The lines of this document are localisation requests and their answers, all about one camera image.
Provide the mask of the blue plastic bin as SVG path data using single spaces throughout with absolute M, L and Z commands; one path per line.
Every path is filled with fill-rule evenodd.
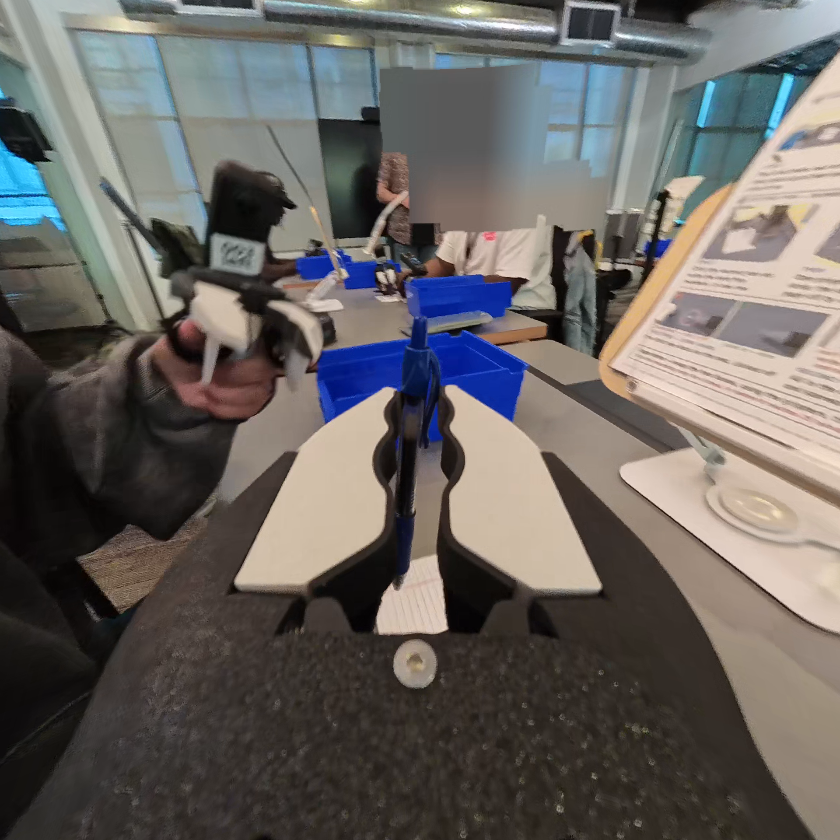
M 299 277 L 304 281 L 320 281 L 335 270 L 338 279 L 343 281 L 349 275 L 352 258 L 341 249 L 333 255 L 323 250 L 317 255 L 305 255 L 295 260 Z
M 486 282 L 484 276 L 452 276 L 408 280 L 406 305 L 412 317 L 426 319 L 484 312 L 501 318 L 511 307 L 509 281 Z
M 407 339 L 369 343 L 323 352 L 317 371 L 325 423 L 385 387 L 398 390 Z M 456 385 L 512 421 L 528 365 L 499 346 L 471 333 L 433 335 L 441 385 Z
M 363 260 L 351 261 L 345 264 L 347 276 L 343 280 L 343 287 L 346 290 L 376 289 L 377 275 L 385 274 L 387 270 L 393 270 L 399 274 L 401 267 L 391 260 Z

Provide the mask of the denim jacket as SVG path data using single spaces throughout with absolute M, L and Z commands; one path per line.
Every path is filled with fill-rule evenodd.
M 563 343 L 592 356 L 596 333 L 595 265 L 585 247 L 578 244 L 565 255 L 564 267 Z

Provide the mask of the printed instruction sheet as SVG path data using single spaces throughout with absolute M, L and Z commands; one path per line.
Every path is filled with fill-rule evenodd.
M 838 56 L 803 91 L 613 368 L 838 471 Z

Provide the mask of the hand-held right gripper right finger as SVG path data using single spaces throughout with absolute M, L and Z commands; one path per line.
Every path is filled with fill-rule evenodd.
M 437 563 L 448 618 L 601 595 L 602 581 L 531 438 L 456 385 L 438 405 L 446 477 Z

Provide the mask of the white lined notepad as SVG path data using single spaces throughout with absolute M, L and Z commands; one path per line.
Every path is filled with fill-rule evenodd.
M 399 636 L 447 632 L 445 593 L 435 554 L 413 559 L 402 585 L 385 590 L 374 630 Z

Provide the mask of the person's left hand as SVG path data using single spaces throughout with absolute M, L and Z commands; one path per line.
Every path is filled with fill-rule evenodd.
M 225 421 L 244 422 L 259 414 L 273 399 L 280 376 L 263 347 L 243 360 L 218 362 L 208 383 L 202 366 L 179 357 L 165 336 L 151 346 L 150 360 L 181 404 Z

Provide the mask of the silver ceiling duct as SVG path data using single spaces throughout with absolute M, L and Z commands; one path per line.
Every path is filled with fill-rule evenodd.
M 619 2 L 559 2 L 535 7 L 502 2 L 264 1 L 119 2 L 132 18 L 216 16 L 298 27 L 481 41 L 504 47 L 603 48 L 693 64 L 709 29 L 630 15 Z

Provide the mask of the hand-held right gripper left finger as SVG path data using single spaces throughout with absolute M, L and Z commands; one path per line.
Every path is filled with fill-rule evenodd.
M 399 394 L 384 387 L 294 454 L 234 578 L 242 593 L 332 598 L 374 613 L 396 576 Z

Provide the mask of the blue retractable pen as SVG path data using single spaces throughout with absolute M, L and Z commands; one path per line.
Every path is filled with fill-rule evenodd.
M 410 569 L 415 527 L 417 456 L 429 446 L 440 392 L 440 365 L 428 343 L 428 320 L 415 317 L 402 360 L 401 411 L 395 473 L 396 574 L 400 590 Z

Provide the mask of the person's left forearm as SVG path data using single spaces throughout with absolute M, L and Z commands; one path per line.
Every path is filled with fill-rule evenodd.
M 51 374 L 2 330 L 2 552 L 43 572 L 127 526 L 168 539 L 217 487 L 236 421 L 183 405 L 155 341 Z

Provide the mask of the white document stand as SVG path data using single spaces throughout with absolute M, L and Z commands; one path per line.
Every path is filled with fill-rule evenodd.
M 838 471 L 613 368 L 735 183 L 682 227 L 614 329 L 600 357 L 604 385 L 663 417 L 690 449 L 629 463 L 639 495 L 804 622 L 839 633 Z

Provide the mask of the black display screen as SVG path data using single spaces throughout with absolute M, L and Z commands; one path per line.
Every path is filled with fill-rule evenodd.
M 382 133 L 376 122 L 320 119 L 318 134 L 332 233 L 367 241 L 382 210 L 376 198 Z

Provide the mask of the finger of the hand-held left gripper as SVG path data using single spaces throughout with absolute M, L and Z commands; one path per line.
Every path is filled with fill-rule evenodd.
M 319 317 L 288 300 L 270 300 L 265 309 L 265 349 L 290 391 L 317 368 L 324 347 Z
M 253 353 L 258 319 L 245 310 L 237 292 L 224 287 L 195 287 L 191 320 L 205 339 L 203 385 L 210 385 L 219 361 L 239 362 Z

